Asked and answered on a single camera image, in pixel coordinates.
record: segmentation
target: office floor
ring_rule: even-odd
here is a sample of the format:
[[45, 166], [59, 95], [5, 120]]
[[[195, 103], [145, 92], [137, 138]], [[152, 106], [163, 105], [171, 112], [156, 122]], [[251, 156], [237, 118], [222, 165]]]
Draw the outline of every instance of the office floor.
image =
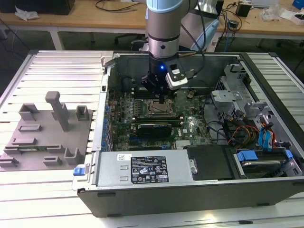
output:
[[[54, 50], [54, 45], [48, 32], [41, 31], [18, 31], [17, 35], [31, 48], [39, 50]], [[134, 37], [122, 38], [119, 44], [114, 44], [114, 37], [117, 34], [95, 34], [96, 42], [91, 43], [90, 35], [81, 32], [62, 32], [64, 46], [66, 50], [130, 50], [131, 41]], [[216, 51], [224, 51], [225, 42], [219, 44]], [[281, 47], [277, 47], [276, 40], [266, 39], [261, 48], [256, 47], [258, 39], [236, 38], [228, 51], [233, 52], [275, 52], [294, 70], [299, 61], [304, 57], [304, 48], [299, 47], [300, 41], [284, 40]], [[8, 38], [0, 42], [0, 95], [9, 84], [16, 71], [22, 64], [21, 57], [11, 52], [17, 52], [25, 57], [27, 49], [22, 43], [14, 38], [13, 34], [8, 33]], [[298, 67], [295, 73], [302, 81], [304, 81], [304, 62]]]

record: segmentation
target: gray plastic block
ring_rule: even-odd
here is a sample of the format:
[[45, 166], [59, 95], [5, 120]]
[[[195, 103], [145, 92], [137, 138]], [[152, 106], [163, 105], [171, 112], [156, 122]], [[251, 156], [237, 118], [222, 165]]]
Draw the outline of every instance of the gray plastic block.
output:
[[[62, 110], [63, 110], [64, 115], [65, 115], [66, 118], [68, 119], [68, 118], [69, 118], [69, 112], [68, 112], [68, 110], [67, 110], [66, 104], [65, 104], [65, 103], [61, 103], [61, 106], [62, 106]], [[54, 120], [58, 120], [58, 119], [57, 119], [57, 116], [56, 116], [56, 114], [55, 114], [54, 112], [52, 112], [52, 115], [53, 115], [53, 117], [54, 117]]]
[[13, 138], [11, 144], [13, 145], [36, 145], [37, 140], [35, 138]]
[[22, 125], [18, 129], [20, 132], [40, 132], [41, 125], [40, 124], [26, 124]]
[[67, 120], [67, 114], [62, 108], [62, 104], [59, 102], [60, 93], [57, 91], [49, 91], [46, 95], [46, 102], [50, 103], [56, 118], [58, 119], [60, 126], [64, 132], [69, 130], [69, 123]]
[[89, 117], [89, 112], [87, 110], [87, 107], [86, 106], [77, 106], [76, 116], [77, 116], [78, 121], [88, 120], [90, 117]]
[[47, 147], [47, 151], [49, 153], [64, 153], [66, 149], [62, 145], [58, 145], [57, 147]]
[[33, 113], [38, 113], [38, 109], [34, 104], [23, 104], [19, 114], [24, 121], [34, 121]]
[[17, 167], [17, 164], [19, 162], [15, 159], [15, 158], [12, 158], [12, 157], [6, 157], [6, 158], [0, 158], [0, 166], [2, 168], [5, 168], [5, 167]]
[[14, 148], [14, 149], [7, 149], [7, 148], [4, 148], [3, 150], [7, 155], [10, 155], [10, 154], [21, 154], [21, 151], [18, 149], [18, 148]]
[[48, 165], [62, 165], [62, 161], [58, 156], [45, 156], [43, 163], [48, 166]]
[[81, 160], [82, 155], [78, 148], [76, 148], [75, 153], [71, 154], [70, 150], [66, 148], [64, 159], [67, 161], [69, 165], [77, 165]]
[[[8, 154], [19, 161], [17, 167], [1, 167], [0, 171], [28, 171], [28, 170], [56, 170], [56, 169], [73, 169], [76, 165], [70, 164], [76, 161], [82, 164], [85, 160], [86, 147], [90, 133], [93, 111], [88, 110], [89, 120], [78, 121], [76, 110], [68, 110], [69, 126], [68, 132], [62, 131], [60, 124], [54, 120], [52, 116], [53, 110], [42, 110], [37, 113], [32, 113], [35, 121], [20, 120], [16, 127], [12, 139], [6, 145], [1, 158], [8, 158]], [[21, 126], [40, 125], [41, 131], [19, 131]], [[35, 138], [35, 145], [13, 145], [13, 139], [28, 139]], [[67, 159], [64, 158], [66, 148], [71, 152], [67, 153]], [[81, 156], [75, 156], [76, 148], [79, 149]], [[56, 155], [61, 160], [62, 164], [48, 165], [44, 164], [45, 156]]]

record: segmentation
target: sticker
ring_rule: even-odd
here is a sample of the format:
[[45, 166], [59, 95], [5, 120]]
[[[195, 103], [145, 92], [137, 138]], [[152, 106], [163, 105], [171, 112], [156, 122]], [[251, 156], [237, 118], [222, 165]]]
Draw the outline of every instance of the sticker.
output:
[[179, 69], [175, 69], [175, 70], [172, 70], [172, 73], [174, 75], [177, 75], [177, 74], [181, 73], [181, 71]]
[[119, 153], [117, 155], [117, 160], [118, 161], [130, 161], [132, 157], [131, 153]]
[[169, 182], [166, 157], [132, 157], [131, 180], [133, 184]]

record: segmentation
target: black box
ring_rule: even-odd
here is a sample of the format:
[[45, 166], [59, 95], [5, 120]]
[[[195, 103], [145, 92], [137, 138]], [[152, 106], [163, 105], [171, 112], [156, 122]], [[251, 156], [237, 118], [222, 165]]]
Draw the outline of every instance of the black box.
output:
[[247, 17], [252, 5], [251, 4], [244, 4], [244, 3], [239, 3], [237, 6], [236, 14], [239, 17]]
[[0, 0], [0, 11], [1, 13], [14, 13], [16, 6], [20, 10], [28, 12], [68, 15], [74, 3], [75, 0]]

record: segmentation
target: robotic arm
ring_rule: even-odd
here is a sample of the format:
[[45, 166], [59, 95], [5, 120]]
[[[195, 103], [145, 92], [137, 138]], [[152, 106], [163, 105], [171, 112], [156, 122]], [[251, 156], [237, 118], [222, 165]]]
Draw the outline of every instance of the robotic arm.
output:
[[187, 84], [193, 72], [179, 62], [181, 20], [198, 0], [137, 0], [148, 6], [149, 72], [142, 84], [162, 103], [164, 97]]

